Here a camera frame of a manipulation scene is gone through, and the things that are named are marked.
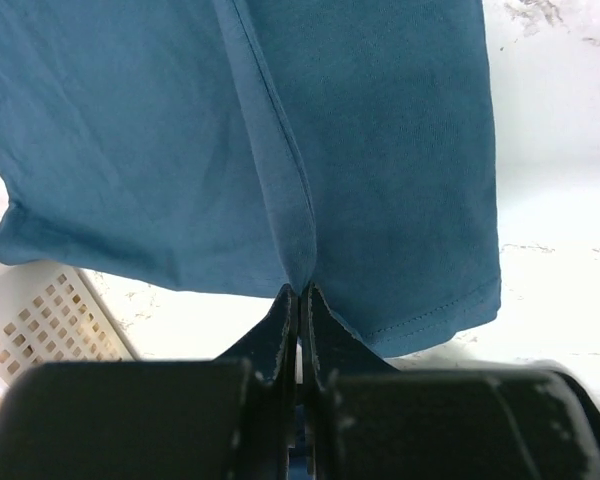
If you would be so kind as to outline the blue t shirt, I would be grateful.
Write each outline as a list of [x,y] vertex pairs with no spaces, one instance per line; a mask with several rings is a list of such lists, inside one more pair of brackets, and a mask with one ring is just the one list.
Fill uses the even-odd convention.
[[479,1],[0,1],[0,263],[316,284],[398,357],[495,319]]

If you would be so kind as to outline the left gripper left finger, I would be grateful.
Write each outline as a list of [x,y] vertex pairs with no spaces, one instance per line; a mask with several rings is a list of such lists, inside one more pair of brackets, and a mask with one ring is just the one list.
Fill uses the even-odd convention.
[[46,363],[0,406],[0,479],[289,479],[298,298],[211,361]]

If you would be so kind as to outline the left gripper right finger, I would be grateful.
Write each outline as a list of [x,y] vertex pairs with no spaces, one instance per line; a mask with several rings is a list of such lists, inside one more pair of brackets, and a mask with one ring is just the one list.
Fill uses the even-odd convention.
[[333,315],[299,308],[312,479],[600,479],[600,411],[553,368],[401,371]]

